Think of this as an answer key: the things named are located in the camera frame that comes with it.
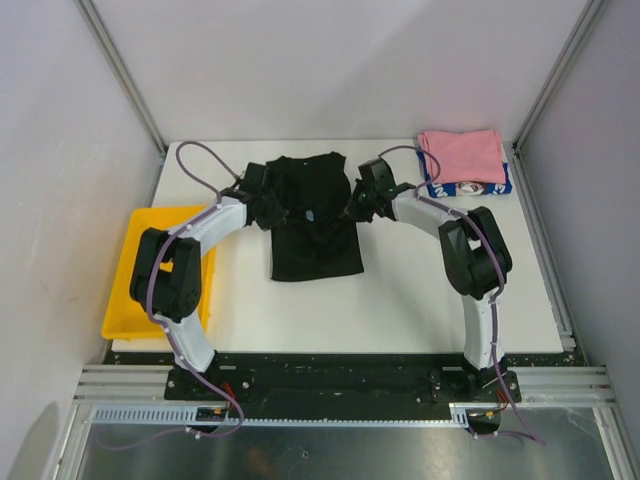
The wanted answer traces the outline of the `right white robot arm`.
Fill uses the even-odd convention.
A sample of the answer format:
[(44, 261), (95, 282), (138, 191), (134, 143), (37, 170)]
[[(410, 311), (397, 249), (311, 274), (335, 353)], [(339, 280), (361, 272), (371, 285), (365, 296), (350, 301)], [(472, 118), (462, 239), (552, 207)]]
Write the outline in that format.
[(499, 341), (499, 303), (510, 253), (492, 212), (479, 207), (459, 210), (417, 192), (404, 183), (376, 187), (358, 179), (345, 209), (357, 222), (372, 222), (374, 216), (408, 224), (433, 236), (440, 243), (445, 275), (460, 295), (465, 322), (463, 356), (473, 369), (461, 376), (463, 393), (473, 401), (484, 401), (497, 389), (497, 370), (504, 357)]

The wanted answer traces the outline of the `black printed t-shirt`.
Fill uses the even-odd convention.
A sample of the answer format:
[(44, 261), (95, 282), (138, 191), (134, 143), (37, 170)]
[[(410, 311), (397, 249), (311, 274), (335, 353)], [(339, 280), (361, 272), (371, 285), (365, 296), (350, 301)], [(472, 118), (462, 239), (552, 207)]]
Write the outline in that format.
[(286, 210), (271, 229), (271, 279), (305, 282), (364, 272), (356, 223), (344, 215), (351, 197), (346, 157), (330, 152), (281, 156), (267, 163), (271, 185)]

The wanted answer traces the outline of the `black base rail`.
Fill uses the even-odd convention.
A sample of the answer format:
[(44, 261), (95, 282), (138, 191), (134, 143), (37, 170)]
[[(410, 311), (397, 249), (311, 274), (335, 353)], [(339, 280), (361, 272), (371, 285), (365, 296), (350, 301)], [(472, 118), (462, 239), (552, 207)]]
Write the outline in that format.
[(475, 372), (460, 354), (218, 353), (196, 379), (175, 366), (165, 398), (215, 401), (216, 386), (244, 413), (337, 414), (339, 419), (400, 419), (443, 413), (451, 403), (522, 399), (514, 371)]

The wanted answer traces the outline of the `blue printed t-shirt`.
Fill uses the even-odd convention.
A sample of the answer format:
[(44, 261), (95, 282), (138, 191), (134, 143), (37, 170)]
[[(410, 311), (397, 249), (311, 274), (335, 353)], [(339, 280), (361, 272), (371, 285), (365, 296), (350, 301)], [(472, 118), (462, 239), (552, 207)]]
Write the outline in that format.
[(487, 196), (487, 195), (508, 195), (513, 191), (513, 184), (510, 179), (509, 165), (505, 151), (502, 151), (502, 166), (505, 175), (504, 183), (481, 183), (464, 181), (457, 183), (434, 183), (427, 171), (427, 161), (423, 153), (416, 153), (418, 164), (424, 180), (427, 182), (426, 190), (428, 195), (434, 199), (461, 196)]

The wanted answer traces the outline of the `yellow plastic bin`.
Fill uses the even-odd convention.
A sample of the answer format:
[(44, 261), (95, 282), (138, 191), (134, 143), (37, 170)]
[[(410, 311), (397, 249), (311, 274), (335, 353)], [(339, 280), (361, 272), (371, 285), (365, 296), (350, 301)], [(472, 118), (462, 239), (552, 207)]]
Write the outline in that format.
[(156, 339), (163, 336), (143, 307), (130, 296), (134, 263), (142, 234), (148, 228), (168, 230), (204, 211), (204, 205), (136, 209), (130, 216), (101, 334), (108, 340)]

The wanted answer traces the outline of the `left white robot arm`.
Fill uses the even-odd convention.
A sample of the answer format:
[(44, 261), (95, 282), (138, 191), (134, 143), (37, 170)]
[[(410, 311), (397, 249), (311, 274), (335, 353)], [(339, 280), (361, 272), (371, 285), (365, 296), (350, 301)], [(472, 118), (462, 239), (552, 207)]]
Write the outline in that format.
[(225, 189), (213, 205), (171, 229), (141, 234), (129, 295), (161, 327), (177, 364), (190, 370), (185, 385), (199, 399), (214, 397), (221, 387), (220, 374), (209, 368), (216, 351), (198, 313), (202, 259), (244, 227), (256, 223), (270, 230), (283, 225), (287, 215), (272, 191)]

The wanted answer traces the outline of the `pink t-shirt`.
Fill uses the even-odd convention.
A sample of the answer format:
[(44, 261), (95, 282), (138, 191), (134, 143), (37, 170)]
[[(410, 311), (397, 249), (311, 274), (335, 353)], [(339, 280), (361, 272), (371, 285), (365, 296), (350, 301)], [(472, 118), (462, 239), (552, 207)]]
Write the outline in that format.
[(504, 183), (502, 166), (502, 137), (494, 130), (463, 133), (427, 130), (417, 137), (422, 150), (428, 152), (428, 172), (435, 175), (437, 165), (439, 183), (473, 181)]

